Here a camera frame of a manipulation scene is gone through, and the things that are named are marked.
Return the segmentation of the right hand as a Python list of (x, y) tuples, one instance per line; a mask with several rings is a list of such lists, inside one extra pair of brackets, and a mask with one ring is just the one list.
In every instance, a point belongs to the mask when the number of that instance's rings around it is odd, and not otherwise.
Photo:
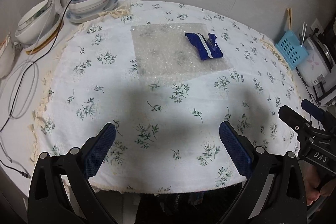
[(332, 194), (335, 188), (335, 180), (331, 180), (328, 183), (322, 183), (315, 166), (305, 163), (303, 165), (302, 175), (306, 190), (307, 206), (310, 206), (321, 196), (328, 197)]

